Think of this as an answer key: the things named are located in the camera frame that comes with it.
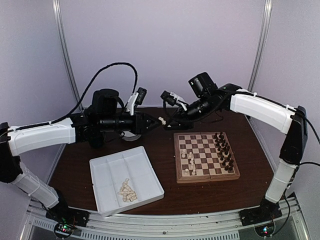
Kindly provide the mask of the row of dark chess pieces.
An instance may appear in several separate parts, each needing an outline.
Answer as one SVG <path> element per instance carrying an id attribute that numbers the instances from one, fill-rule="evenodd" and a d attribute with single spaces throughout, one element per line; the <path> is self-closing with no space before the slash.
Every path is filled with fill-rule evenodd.
<path id="1" fill-rule="evenodd" d="M 215 132 L 213 135 L 215 145 L 215 153 L 217 157 L 213 160 L 218 160 L 219 167 L 214 167 L 216 174 L 231 174 L 235 172 L 235 158 L 231 151 L 231 146 L 227 141 L 224 132 Z"/>

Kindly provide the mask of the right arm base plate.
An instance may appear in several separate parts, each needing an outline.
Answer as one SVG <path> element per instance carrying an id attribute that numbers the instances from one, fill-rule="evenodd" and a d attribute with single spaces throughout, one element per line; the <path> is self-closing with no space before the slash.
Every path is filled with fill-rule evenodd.
<path id="1" fill-rule="evenodd" d="M 240 221 L 243 227 L 269 222 L 281 217 L 282 215 L 282 211 L 279 207 L 271 210 L 266 207 L 258 206 L 254 208 L 246 208 L 239 212 Z"/>

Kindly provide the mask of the wooden chess board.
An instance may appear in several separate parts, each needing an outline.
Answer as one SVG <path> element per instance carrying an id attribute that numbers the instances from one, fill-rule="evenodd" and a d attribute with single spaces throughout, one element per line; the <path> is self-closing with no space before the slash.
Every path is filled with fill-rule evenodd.
<path id="1" fill-rule="evenodd" d="M 227 134 L 226 138 L 230 145 L 232 155 L 235 160 L 234 173 L 216 174 L 215 167 L 219 167 L 213 135 L 220 132 L 180 132 L 173 134 L 174 140 L 174 156 L 176 169 L 176 182 L 178 184 L 187 183 L 205 183 L 205 182 L 220 182 L 233 181 L 240 178 L 241 174 L 234 156 L 234 151 L 231 148 Z M 186 150 L 186 158 L 182 159 L 182 150 Z M 195 168 L 190 169 L 189 152 L 193 152 Z M 184 174 L 184 170 L 189 169 L 189 175 Z"/>

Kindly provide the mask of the aluminium front frame rail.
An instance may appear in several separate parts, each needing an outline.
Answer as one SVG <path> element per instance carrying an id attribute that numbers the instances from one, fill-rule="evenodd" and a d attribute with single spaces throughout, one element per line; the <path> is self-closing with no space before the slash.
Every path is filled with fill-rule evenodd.
<path id="1" fill-rule="evenodd" d="M 89 212 L 85 227 L 77 226 L 69 240 L 262 240 L 258 231 L 274 224 L 273 240 L 309 240 L 310 234 L 296 197 L 279 203 L 282 216 L 244 226 L 240 211 L 182 215 L 115 214 Z"/>

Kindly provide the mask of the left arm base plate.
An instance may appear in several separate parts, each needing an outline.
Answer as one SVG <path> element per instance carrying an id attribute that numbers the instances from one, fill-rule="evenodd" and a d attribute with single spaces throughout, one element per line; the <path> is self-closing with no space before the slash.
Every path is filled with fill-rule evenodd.
<path id="1" fill-rule="evenodd" d="M 52 209 L 47 209 L 45 214 L 46 218 L 71 227 L 86 227 L 89 216 L 90 213 L 88 211 L 74 208 L 69 208 L 63 212 L 55 212 Z"/>

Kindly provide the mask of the right aluminium corner post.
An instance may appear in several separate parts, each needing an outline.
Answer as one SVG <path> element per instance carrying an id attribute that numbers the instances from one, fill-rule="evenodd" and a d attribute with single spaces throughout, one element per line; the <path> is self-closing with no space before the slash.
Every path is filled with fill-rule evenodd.
<path id="1" fill-rule="evenodd" d="M 253 91 L 258 79 L 260 66 L 262 63 L 263 53 L 266 47 L 266 42 L 268 39 L 268 33 L 270 29 L 270 23 L 272 18 L 272 10 L 273 10 L 273 1 L 272 0 L 265 0 L 264 1 L 264 8 L 260 26 L 260 33 L 256 48 L 256 54 L 253 62 L 253 67 L 250 75 L 250 80 L 248 84 L 248 90 Z"/>

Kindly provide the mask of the white compartment tray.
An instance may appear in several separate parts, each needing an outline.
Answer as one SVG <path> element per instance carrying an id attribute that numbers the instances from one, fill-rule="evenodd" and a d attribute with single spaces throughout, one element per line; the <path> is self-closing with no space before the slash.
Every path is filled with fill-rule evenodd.
<path id="1" fill-rule="evenodd" d="M 97 212 L 102 217 L 161 200 L 165 191 L 143 146 L 89 161 Z"/>

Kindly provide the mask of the aluminium corner post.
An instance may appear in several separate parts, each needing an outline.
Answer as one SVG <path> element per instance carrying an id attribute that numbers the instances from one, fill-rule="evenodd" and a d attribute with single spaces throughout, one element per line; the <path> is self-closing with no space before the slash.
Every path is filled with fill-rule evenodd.
<path id="1" fill-rule="evenodd" d="M 256 48 L 256 54 L 253 62 L 253 67 L 250 75 L 250 80 L 248 84 L 248 90 L 253 91 L 258 79 L 260 66 L 262 63 L 263 53 L 266 47 L 266 42 L 268 39 L 268 33 L 270 29 L 270 23 L 272 18 L 272 10 L 273 10 L 273 1 L 272 0 L 265 0 L 264 1 L 264 8 L 260 26 L 260 33 Z"/>
<path id="2" fill-rule="evenodd" d="M 77 87 L 77 83 L 75 80 L 72 64 L 71 64 L 71 59 L 68 51 L 68 45 L 67 45 L 67 40 L 66 40 L 66 34 L 64 30 L 64 24 L 63 24 L 63 17 L 62 17 L 62 12 L 61 12 L 61 3 L 60 0 L 53 0 L 52 1 L 52 6 L 53 6 L 53 14 L 57 26 L 57 31 L 58 31 L 58 36 L 59 36 L 59 41 L 60 41 L 60 47 L 62 50 L 62 56 L 63 56 L 63 62 L 67 74 L 68 81 L 71 86 L 71 92 L 72 95 L 78 103 L 80 100 L 81 96 Z"/>

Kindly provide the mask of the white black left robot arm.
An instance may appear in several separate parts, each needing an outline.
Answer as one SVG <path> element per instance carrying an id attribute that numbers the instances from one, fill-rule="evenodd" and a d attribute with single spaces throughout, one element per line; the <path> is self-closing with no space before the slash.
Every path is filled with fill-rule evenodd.
<path id="1" fill-rule="evenodd" d="M 60 192 L 39 180 L 23 168 L 20 154 L 60 144 L 88 142 L 98 149 L 105 142 L 107 132 L 143 135 L 158 127 L 155 117 L 136 110 L 147 91 L 139 88 L 127 105 L 114 89 L 93 93 L 91 105 L 82 113 L 69 113 L 61 120 L 27 126 L 0 125 L 0 181 L 18 186 L 38 199 L 61 222 L 72 218 L 72 211 Z"/>

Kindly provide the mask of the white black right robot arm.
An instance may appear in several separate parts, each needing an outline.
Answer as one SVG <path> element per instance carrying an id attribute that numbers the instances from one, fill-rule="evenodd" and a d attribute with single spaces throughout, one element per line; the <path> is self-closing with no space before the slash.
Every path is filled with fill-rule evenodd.
<path id="1" fill-rule="evenodd" d="M 168 115 L 169 124 L 176 122 L 188 128 L 213 112 L 226 110 L 257 119 L 285 134 L 278 167 L 256 210 L 259 220 L 268 220 L 276 212 L 276 205 L 303 158 L 308 140 L 306 109 L 277 103 L 232 83 L 218 87 L 207 72 L 196 75 L 188 83 L 198 97 L 191 104 L 173 92 L 164 91 L 160 96 L 164 105 L 178 106 L 175 113 Z"/>

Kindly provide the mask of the pile of white chess pieces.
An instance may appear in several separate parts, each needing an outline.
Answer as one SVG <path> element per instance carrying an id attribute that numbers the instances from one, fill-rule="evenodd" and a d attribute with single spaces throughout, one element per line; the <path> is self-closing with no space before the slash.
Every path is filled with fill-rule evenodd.
<path id="1" fill-rule="evenodd" d="M 132 203 L 138 199 L 137 193 L 130 187 L 129 181 L 130 179 L 126 178 L 117 193 L 125 203 Z"/>

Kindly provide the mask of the left aluminium corner post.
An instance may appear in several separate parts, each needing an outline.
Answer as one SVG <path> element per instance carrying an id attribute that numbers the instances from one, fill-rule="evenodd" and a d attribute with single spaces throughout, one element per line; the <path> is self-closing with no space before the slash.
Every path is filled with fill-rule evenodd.
<path id="1" fill-rule="evenodd" d="M 52 6 L 53 6 L 53 14 L 57 26 L 57 31 L 58 31 L 58 36 L 59 36 L 59 41 L 60 41 L 60 47 L 62 50 L 62 56 L 63 56 L 63 62 L 67 74 L 68 81 L 71 86 L 71 92 L 72 95 L 78 103 L 80 100 L 81 96 L 77 87 L 77 83 L 75 80 L 72 64 L 71 64 L 71 59 L 68 51 L 68 45 L 67 45 L 67 40 L 66 40 L 66 34 L 64 30 L 64 24 L 63 24 L 63 17 L 62 17 L 62 12 L 61 12 L 61 3 L 60 0 L 53 0 L 52 1 Z"/>

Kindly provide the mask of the white scalloped bowl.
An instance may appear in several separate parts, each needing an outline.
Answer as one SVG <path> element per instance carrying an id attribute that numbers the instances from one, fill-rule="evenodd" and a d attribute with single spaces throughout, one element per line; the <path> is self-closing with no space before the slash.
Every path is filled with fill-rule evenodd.
<path id="1" fill-rule="evenodd" d="M 125 131 L 122 139 L 127 142 L 133 142 L 138 140 L 141 136 L 142 136 L 141 134 L 134 134 L 129 131 Z"/>

